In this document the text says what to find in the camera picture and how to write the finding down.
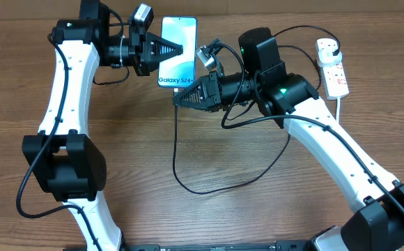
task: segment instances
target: wooden surface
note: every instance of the wooden surface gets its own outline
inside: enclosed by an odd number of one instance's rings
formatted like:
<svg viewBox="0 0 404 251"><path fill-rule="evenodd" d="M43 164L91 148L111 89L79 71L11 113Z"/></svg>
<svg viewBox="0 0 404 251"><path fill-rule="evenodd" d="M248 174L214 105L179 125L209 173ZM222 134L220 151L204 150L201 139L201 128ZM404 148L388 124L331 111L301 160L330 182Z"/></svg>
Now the wooden surface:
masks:
<svg viewBox="0 0 404 251"><path fill-rule="evenodd" d="M0 20L76 18L81 0L0 0ZM404 0L101 0L122 16L147 3L155 15L404 11Z"/></svg>
<svg viewBox="0 0 404 251"><path fill-rule="evenodd" d="M160 20L150 28L160 33ZM15 196L28 165L24 135L34 135L46 112L54 76L54 50L46 36L56 20L0 21L0 250L61 250L83 245L69 212L38 220L18 215ZM404 181L404 13L237 15L199 18L198 44L219 36L238 50L244 31L269 26L277 32L315 24L341 40L350 95L343 99L341 123L367 153ZM324 34L298 29L279 44L313 45ZM281 49L288 72L318 77L305 56ZM227 74L239 70L220 54ZM206 74L199 65L198 75ZM122 77L122 70L99 69L97 79ZM335 102L328 102L332 112ZM105 196L116 224L131 244L262 243L309 238L352 215L325 170L295 139L259 182L213 195L192 195L174 180L171 90L151 77L132 75L113 86L93 86L90 136L108 166ZM248 181L276 157L287 134L274 123L222 130L223 113L179 113L178 175L205 191ZM247 118L260 116L254 109ZM34 177L23 207L37 213L58 205Z"/></svg>

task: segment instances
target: white power strip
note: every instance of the white power strip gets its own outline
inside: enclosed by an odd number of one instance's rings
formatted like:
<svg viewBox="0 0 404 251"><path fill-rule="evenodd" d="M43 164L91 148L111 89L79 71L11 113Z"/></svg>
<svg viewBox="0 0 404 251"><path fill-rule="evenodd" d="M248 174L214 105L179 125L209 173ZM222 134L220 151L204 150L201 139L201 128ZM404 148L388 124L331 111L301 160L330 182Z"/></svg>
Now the white power strip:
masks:
<svg viewBox="0 0 404 251"><path fill-rule="evenodd" d="M315 44L317 62L321 67L321 77L325 83L328 100L336 100L336 120L340 119L341 99L349 94L348 81L344 73L343 55L333 56L332 52L338 48L336 41L331 38L321 38Z"/></svg>

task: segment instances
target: phone screen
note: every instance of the phone screen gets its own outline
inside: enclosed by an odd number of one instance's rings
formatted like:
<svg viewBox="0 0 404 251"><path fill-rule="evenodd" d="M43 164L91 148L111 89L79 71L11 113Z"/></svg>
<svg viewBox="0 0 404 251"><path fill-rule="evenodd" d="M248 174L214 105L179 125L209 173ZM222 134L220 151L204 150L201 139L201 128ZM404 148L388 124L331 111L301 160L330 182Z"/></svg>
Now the phone screen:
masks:
<svg viewBox="0 0 404 251"><path fill-rule="evenodd" d="M162 38L183 46L183 53L160 62L160 87L187 87L196 76L196 34L195 17L164 17Z"/></svg>

